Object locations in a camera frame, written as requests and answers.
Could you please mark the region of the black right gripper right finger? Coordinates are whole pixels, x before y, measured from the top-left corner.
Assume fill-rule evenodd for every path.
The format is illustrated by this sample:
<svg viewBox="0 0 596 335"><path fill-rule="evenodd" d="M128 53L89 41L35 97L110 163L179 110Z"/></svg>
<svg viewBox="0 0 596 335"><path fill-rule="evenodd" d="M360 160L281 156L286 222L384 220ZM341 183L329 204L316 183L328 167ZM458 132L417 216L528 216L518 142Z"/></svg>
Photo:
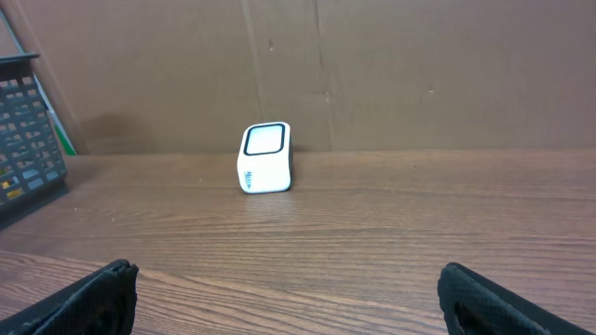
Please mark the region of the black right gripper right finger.
<svg viewBox="0 0 596 335"><path fill-rule="evenodd" d="M438 296L450 335L591 335L456 262L441 270Z"/></svg>

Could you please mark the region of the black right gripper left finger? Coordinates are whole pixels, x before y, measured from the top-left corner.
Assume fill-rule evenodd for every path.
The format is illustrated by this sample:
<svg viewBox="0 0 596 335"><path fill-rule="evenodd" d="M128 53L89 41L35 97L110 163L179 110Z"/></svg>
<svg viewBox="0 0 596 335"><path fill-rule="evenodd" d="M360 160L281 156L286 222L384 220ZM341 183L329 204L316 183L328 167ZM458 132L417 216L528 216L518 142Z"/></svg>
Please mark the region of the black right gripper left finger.
<svg viewBox="0 0 596 335"><path fill-rule="evenodd" d="M1 322L6 335L129 335L139 268L113 261Z"/></svg>

